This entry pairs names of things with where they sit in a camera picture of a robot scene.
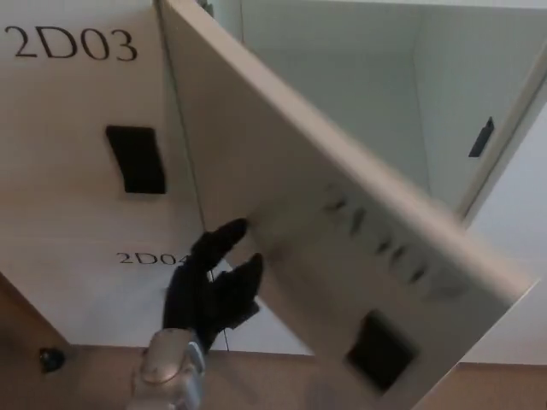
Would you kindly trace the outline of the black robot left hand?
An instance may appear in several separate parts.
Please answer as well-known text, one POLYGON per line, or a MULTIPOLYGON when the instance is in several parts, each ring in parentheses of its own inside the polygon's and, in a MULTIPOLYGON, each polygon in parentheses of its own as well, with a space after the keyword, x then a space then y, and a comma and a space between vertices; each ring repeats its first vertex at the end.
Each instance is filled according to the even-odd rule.
POLYGON ((247 230, 246 219, 235 219, 203 233, 167 288, 162 327, 193 331, 205 353, 225 329, 239 327, 260 311, 256 297, 264 272, 261 254, 213 281, 208 277, 247 230))

